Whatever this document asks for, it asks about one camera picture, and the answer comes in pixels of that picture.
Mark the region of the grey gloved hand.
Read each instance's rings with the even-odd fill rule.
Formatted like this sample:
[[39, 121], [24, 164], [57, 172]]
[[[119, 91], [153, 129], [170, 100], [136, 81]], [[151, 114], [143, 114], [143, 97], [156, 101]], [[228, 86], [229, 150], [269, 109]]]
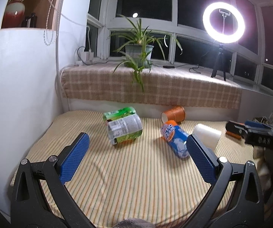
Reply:
[[155, 225], [139, 218], [128, 218], [115, 224], [115, 228], [155, 228]]

